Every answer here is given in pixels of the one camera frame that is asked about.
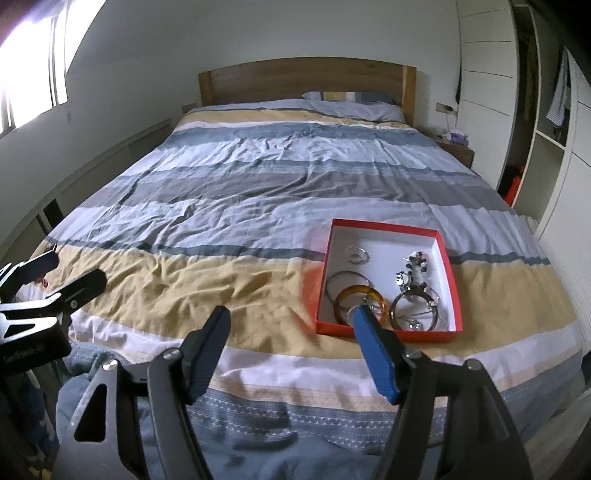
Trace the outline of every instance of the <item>wall socket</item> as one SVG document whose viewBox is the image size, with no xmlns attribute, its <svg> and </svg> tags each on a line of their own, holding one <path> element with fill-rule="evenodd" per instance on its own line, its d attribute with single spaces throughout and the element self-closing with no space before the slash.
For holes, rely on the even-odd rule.
<svg viewBox="0 0 591 480">
<path fill-rule="evenodd" d="M 453 107 L 446 105 L 445 103 L 437 102 L 435 104 L 435 111 L 441 112 L 441 113 L 447 113 L 449 115 L 450 113 L 453 113 Z"/>
</svg>

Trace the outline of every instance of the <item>red box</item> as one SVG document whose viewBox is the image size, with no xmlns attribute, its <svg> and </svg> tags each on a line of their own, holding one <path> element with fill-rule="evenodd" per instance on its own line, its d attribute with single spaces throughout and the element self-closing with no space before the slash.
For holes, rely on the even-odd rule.
<svg viewBox="0 0 591 480">
<path fill-rule="evenodd" d="M 356 245 L 365 248 L 370 255 L 369 262 L 366 265 L 346 263 L 344 261 L 345 245 Z M 388 304 L 390 304 L 394 297 L 400 293 L 395 284 L 395 273 L 405 269 L 405 262 L 402 258 L 409 256 L 414 250 L 428 252 L 429 275 L 432 277 L 432 281 L 428 283 L 430 286 L 434 286 L 433 288 L 440 297 L 439 311 L 441 319 L 432 332 L 397 330 L 398 336 L 403 342 L 408 343 L 444 343 L 452 341 L 462 331 L 462 313 L 457 295 L 456 280 L 439 232 L 393 223 L 364 222 L 338 218 L 333 219 L 330 227 L 322 282 L 320 284 L 320 297 L 316 310 L 316 333 L 349 338 L 355 337 L 353 327 L 340 325 L 334 319 L 332 305 L 324 294 L 324 283 L 328 275 L 339 270 L 355 270 L 372 280 L 372 283 L 374 283 L 373 279 L 377 279 L 377 283 L 374 283 L 376 289 L 384 295 Z M 384 327 L 391 329 L 389 321 L 384 323 Z"/>
</svg>

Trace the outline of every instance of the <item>bed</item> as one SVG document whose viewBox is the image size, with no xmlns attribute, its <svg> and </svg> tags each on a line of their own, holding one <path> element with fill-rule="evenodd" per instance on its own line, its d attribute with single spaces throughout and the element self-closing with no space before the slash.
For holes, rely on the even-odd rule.
<svg viewBox="0 0 591 480">
<path fill-rule="evenodd" d="M 563 286 L 496 192 L 412 128 L 415 74 L 324 57 L 200 74 L 203 107 L 36 252 L 57 245 L 60 266 L 47 288 L 21 291 L 27 299 L 91 268 L 108 278 L 72 318 L 66 363 L 80 376 L 60 393 L 58 431 L 107 356 L 146 361 L 225 304 L 229 342 L 189 408 L 214 477 L 368 478 L 395 407 L 354 341 L 314 331 L 333 218 L 440 231 L 464 332 L 420 348 L 447 362 L 480 359 L 524 441 L 581 392 L 580 326 Z M 311 90 L 385 92 L 400 107 L 301 98 Z M 145 416 L 142 434 L 158 478 Z"/>
</svg>

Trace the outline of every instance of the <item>blue gripper pad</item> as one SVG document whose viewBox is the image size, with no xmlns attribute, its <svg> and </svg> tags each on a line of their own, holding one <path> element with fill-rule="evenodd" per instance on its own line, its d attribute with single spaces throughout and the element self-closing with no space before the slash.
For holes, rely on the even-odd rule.
<svg viewBox="0 0 591 480">
<path fill-rule="evenodd" d="M 393 404 L 400 390 L 396 384 L 394 364 L 375 331 L 376 327 L 382 328 L 375 318 L 370 319 L 359 307 L 355 309 L 353 312 L 355 338 L 361 347 L 378 392 Z"/>
</svg>

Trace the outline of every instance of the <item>open closet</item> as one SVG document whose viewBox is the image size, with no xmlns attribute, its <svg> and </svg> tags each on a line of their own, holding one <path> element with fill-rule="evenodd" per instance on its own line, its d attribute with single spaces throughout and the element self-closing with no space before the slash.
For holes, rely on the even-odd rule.
<svg viewBox="0 0 591 480">
<path fill-rule="evenodd" d="M 518 101 L 499 192 L 510 192 L 507 200 L 519 215 L 526 217 L 535 233 L 550 205 L 567 148 L 569 60 L 567 51 L 538 12 L 517 3 L 513 13 L 519 51 Z"/>
</svg>

